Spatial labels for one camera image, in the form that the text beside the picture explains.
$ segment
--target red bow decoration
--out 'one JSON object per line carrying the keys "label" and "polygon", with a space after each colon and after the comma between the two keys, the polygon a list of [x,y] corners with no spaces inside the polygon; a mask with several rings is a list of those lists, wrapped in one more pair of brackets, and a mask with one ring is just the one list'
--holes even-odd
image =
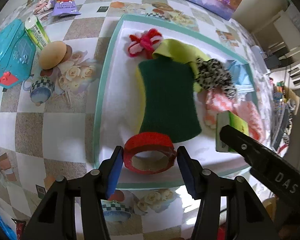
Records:
{"label": "red bow decoration", "polygon": [[162,41],[162,34],[156,29],[150,29],[148,32],[138,37],[136,35],[129,35],[131,43],[128,47],[128,53],[130,57],[136,57],[146,50],[146,58],[152,59],[152,53],[154,52],[153,45]]}

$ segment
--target pink and white cloth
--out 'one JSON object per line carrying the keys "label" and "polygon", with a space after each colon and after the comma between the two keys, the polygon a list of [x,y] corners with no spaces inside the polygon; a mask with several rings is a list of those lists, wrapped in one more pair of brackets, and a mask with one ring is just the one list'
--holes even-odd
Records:
{"label": "pink and white cloth", "polygon": [[203,116],[206,125],[215,129],[217,114],[222,111],[231,111],[248,123],[250,137],[259,142],[265,139],[263,123],[253,102],[230,100],[222,93],[220,88],[203,91],[201,93],[203,93],[203,100],[206,106],[206,111]]}

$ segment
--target red tape roll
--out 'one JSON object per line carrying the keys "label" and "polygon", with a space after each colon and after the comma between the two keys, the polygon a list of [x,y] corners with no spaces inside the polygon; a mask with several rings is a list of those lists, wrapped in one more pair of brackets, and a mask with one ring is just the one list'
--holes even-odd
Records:
{"label": "red tape roll", "polygon": [[[165,156],[149,161],[135,155],[146,151],[158,151]],[[123,162],[129,170],[139,174],[157,174],[171,168],[177,152],[168,135],[157,132],[143,132],[132,136],[124,145]]]}

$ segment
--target container lid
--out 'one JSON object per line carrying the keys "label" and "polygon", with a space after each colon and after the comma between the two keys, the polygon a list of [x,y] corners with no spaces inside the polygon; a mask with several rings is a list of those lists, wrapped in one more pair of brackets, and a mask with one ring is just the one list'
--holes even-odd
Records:
{"label": "container lid", "polygon": [[12,39],[21,24],[22,22],[20,19],[15,19],[0,32],[0,60],[7,52]]}

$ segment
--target screw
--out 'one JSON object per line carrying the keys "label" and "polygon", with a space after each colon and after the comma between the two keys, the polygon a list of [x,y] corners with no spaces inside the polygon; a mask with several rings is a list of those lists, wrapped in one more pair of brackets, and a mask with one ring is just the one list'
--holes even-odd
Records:
{"label": "screw", "polygon": [[90,174],[91,174],[92,176],[96,176],[96,175],[98,175],[99,173],[100,173],[100,171],[99,171],[98,169],[94,169],[94,170],[90,171]]}
{"label": "screw", "polygon": [[237,177],[237,181],[239,181],[239,182],[244,182],[244,181],[245,181],[245,178],[242,177],[242,176],[238,176],[238,177]]}
{"label": "screw", "polygon": [[64,178],[65,178],[64,176],[58,175],[58,176],[56,177],[56,181],[57,181],[57,182],[61,182],[61,181],[63,181]]}
{"label": "screw", "polygon": [[203,175],[207,175],[207,176],[208,176],[208,175],[210,175],[210,174],[211,174],[211,171],[210,171],[210,170],[208,170],[208,169],[203,169],[203,170],[202,170],[202,174],[203,174]]}

